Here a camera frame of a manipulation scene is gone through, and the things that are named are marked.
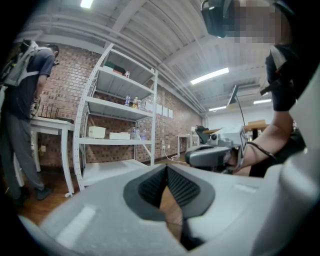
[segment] white ceiling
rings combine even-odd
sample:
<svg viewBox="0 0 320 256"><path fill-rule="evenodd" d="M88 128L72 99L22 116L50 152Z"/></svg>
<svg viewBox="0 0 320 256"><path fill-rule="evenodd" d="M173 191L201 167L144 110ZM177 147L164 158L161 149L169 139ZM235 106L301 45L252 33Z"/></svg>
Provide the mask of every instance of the white ceiling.
<svg viewBox="0 0 320 256"><path fill-rule="evenodd" d="M201 0L93 0L91 9L81 8L80 3L51 0L41 5L21 37L65 44L77 41L96 52L115 43L120 52L158 69L162 82L199 113L225 106L236 84L243 86L242 105L251 106L253 100L262 98L258 92L267 83L269 46L209 35L200 12ZM228 74L190 83L226 67Z"/></svg>

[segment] equipment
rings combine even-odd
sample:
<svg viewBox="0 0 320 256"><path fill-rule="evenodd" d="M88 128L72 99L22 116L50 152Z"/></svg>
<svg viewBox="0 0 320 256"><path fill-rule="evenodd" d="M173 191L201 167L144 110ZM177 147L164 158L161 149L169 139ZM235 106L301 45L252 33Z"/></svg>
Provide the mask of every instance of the equipment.
<svg viewBox="0 0 320 256"><path fill-rule="evenodd" d="M201 13L210 35L224 38L226 31L235 31L232 0L204 0L201 4Z"/></svg>

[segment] shoe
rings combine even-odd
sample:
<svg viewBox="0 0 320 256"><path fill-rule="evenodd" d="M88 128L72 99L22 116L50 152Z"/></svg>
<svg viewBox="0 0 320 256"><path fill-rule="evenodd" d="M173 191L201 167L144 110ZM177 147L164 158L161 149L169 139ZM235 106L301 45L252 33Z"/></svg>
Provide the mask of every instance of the shoe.
<svg viewBox="0 0 320 256"><path fill-rule="evenodd" d="M22 208L24 206L25 201L28 199L29 196L30 196L29 190L25 186L21 187L21 195L18 199L13 200L14 205L17 208Z"/></svg>
<svg viewBox="0 0 320 256"><path fill-rule="evenodd" d="M52 192L54 191L53 188L49 187L49 186L44 186L43 190L40 190L38 188L35 188L35 193L36 193L36 199L38 200L43 200L45 199L47 196L49 196Z"/></svg>

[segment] man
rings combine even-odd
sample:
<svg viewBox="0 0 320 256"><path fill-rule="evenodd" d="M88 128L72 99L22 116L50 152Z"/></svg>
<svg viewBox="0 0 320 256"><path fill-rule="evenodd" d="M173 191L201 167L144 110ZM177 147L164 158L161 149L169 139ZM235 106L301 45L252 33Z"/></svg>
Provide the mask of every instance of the man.
<svg viewBox="0 0 320 256"><path fill-rule="evenodd" d="M279 0L272 5L264 0L222 2L230 4L224 6L228 8L228 18L224 20L227 36L235 37L238 42L250 40L275 45L292 67L290 74L293 87L290 90L278 87L271 91L273 120L253 141L274 154L279 163L283 163L289 156L305 147L300 133L292 134L293 119L289 110L308 85L319 64L320 50L310 37L314 34L314 26L319 23L316 13L319 11L318 1ZM210 33L212 28L208 25L208 20L206 20L206 26ZM279 78L271 54L266 58L265 64L267 80L271 84ZM236 154L231 156L228 163L232 166L236 165ZM256 147L250 144L246 146L241 167L252 166L251 176L263 177L267 168L274 164L276 163L272 159Z"/></svg>
<svg viewBox="0 0 320 256"><path fill-rule="evenodd" d="M8 88L2 107L0 127L2 166L14 203L18 207L23 206L29 191L26 188L21 189L18 184L13 164L14 153L27 180L34 187L38 200L45 199L53 191L39 178L31 149L31 106L34 98L40 98L55 58L59 54L57 45L45 46L47 48L39 50L27 66L27 72L39 71L39 74L26 77L17 87Z"/></svg>

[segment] brick wall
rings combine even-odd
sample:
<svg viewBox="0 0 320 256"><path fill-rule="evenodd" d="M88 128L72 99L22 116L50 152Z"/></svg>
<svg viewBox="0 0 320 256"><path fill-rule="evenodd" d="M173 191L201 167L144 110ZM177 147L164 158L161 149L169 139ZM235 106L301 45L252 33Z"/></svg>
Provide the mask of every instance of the brick wall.
<svg viewBox="0 0 320 256"><path fill-rule="evenodd" d="M53 117L58 108L58 117L70 118L75 120L78 104L82 95L86 81L98 61L100 55L85 49L76 48L68 45L58 45L60 53L57 58L59 65L53 67L51 76L45 85L41 95L41 106L38 114L40 116ZM123 100L107 95L96 93L95 97L103 100L124 104ZM155 158L163 157L161 152L162 144L166 146L166 154L177 153L177 134L187 134L192 126L201 125L201 117L176 98L167 90L158 86L157 103L173 110L173 118L156 115L156 150ZM151 139L151 118L139 122L140 131L146 129L147 139ZM111 118L104 118L90 115L88 125L106 128L109 132L130 132L134 127L133 122L122 121ZM46 145L47 150L40 155L39 160L42 166L61 167L61 138L58 135L48 135L39 133L39 145ZM73 134L68 135L68 158L70 167L73 166L72 159L72 138ZM182 139L181 151L186 150L186 141ZM134 156L134 146L105 146L88 145L86 159L88 163L118 161L132 159ZM137 160L144 162L150 160L143 146L137 146Z"/></svg>

